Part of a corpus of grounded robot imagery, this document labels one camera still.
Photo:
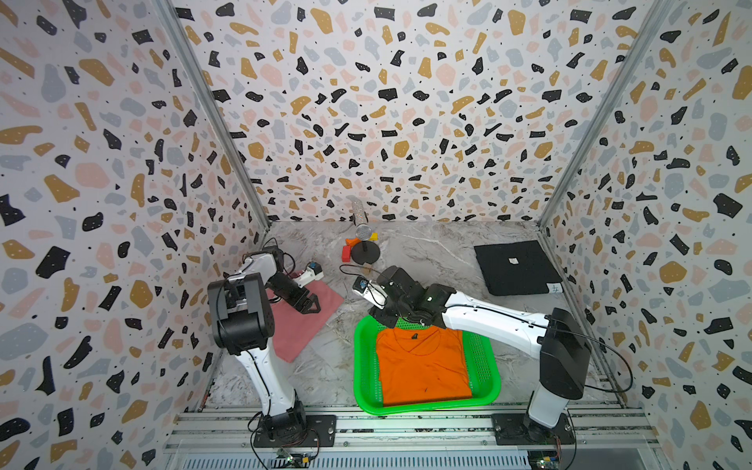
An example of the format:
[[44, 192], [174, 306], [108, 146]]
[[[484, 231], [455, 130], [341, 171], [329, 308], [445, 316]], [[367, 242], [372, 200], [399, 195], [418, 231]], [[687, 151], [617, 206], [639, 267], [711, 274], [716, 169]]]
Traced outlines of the aluminium rail frame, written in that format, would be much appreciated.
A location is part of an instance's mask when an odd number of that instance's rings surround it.
[[548, 437], [522, 428], [521, 403], [374, 416], [311, 407], [296, 446], [274, 444], [256, 409], [182, 413], [168, 469], [667, 469], [645, 414], [616, 403], [573, 405]]

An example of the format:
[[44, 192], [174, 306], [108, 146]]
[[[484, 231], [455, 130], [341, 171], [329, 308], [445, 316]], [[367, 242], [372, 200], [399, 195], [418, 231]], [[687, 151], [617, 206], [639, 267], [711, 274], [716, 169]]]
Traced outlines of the black folded t-shirt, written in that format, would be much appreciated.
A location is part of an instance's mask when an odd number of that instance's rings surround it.
[[561, 277], [536, 240], [474, 247], [489, 293], [493, 296], [562, 292]]

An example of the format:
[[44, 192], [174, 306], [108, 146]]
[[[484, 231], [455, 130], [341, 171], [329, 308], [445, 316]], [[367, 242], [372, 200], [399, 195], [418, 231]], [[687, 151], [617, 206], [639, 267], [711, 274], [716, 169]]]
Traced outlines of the green plastic basket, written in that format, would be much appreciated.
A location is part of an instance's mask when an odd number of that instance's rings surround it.
[[399, 320], [394, 329], [372, 317], [354, 333], [354, 397], [369, 414], [483, 407], [501, 391], [488, 339]]

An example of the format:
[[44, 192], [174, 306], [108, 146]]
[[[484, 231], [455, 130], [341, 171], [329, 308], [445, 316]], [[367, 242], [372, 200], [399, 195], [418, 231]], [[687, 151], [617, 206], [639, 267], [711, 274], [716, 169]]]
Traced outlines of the orange t-shirt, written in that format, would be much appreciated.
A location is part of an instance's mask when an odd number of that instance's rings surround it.
[[460, 331], [386, 329], [376, 354], [386, 407], [472, 397]]

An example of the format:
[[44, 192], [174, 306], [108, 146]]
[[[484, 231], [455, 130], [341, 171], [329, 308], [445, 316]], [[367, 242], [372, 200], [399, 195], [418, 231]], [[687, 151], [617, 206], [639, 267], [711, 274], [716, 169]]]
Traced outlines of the red block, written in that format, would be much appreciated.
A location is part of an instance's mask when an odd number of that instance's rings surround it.
[[344, 264], [347, 264], [348, 262], [351, 261], [351, 256], [352, 256], [352, 248], [350, 246], [344, 246], [342, 250], [342, 257], [341, 257], [342, 262], [344, 262]]

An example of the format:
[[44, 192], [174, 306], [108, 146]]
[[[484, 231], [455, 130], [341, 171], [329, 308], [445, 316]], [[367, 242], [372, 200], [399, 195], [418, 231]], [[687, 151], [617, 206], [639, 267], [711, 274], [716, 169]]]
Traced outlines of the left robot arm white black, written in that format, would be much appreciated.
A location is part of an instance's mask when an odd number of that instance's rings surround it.
[[279, 371], [268, 291], [294, 311], [314, 315], [321, 306], [307, 286], [321, 278], [317, 262], [310, 262], [300, 276], [290, 277], [284, 269], [284, 253], [264, 249], [246, 256], [237, 273], [208, 288], [213, 340], [235, 356], [251, 378], [262, 405], [258, 430], [272, 442], [300, 440], [307, 432], [307, 417], [294, 387]]

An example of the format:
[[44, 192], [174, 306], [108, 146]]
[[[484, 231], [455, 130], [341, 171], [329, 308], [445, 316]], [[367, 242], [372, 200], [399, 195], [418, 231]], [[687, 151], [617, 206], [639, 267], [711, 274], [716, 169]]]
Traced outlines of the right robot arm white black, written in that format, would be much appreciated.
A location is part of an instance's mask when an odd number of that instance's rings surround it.
[[548, 315], [524, 313], [480, 301], [450, 286], [434, 283], [425, 288], [397, 266], [387, 268], [374, 281], [360, 276], [352, 289], [371, 303], [371, 316], [388, 328], [403, 319], [423, 327], [469, 332], [538, 360], [540, 381], [528, 404], [527, 418], [542, 428], [554, 428], [567, 405], [584, 395], [593, 348], [565, 309]]

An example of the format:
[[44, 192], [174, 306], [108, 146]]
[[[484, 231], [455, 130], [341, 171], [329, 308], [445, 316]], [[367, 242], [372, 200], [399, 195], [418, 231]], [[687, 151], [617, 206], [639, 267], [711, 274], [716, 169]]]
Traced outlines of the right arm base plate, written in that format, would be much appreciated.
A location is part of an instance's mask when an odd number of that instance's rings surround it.
[[553, 428], [532, 421], [526, 413], [495, 413], [491, 415], [495, 442], [498, 446], [573, 445], [574, 427], [567, 414], [561, 413]]

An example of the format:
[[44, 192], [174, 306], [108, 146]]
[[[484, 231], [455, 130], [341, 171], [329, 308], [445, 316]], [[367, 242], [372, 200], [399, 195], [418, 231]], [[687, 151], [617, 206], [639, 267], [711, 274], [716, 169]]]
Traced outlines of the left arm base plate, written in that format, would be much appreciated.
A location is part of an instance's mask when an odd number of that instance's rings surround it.
[[299, 416], [276, 415], [262, 417], [252, 443], [255, 448], [332, 448], [337, 432], [337, 416], [315, 414]]

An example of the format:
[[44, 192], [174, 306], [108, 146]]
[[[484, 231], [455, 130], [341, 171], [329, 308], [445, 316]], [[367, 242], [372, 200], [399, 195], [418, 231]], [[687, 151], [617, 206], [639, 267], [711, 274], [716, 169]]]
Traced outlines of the pink t-shirt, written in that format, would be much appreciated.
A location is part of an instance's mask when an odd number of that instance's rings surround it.
[[313, 281], [307, 289], [317, 295], [320, 313], [303, 315], [284, 301], [272, 305], [275, 320], [272, 343], [276, 356], [284, 362], [294, 362], [344, 302], [343, 297], [323, 281]]

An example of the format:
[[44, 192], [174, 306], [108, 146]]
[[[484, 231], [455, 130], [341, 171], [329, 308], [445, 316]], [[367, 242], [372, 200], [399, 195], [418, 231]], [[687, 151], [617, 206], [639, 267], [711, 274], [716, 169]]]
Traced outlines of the black round disc stand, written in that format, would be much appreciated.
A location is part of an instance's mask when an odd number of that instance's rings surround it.
[[379, 246], [372, 241], [360, 241], [351, 248], [351, 259], [355, 264], [375, 264], [381, 256]]

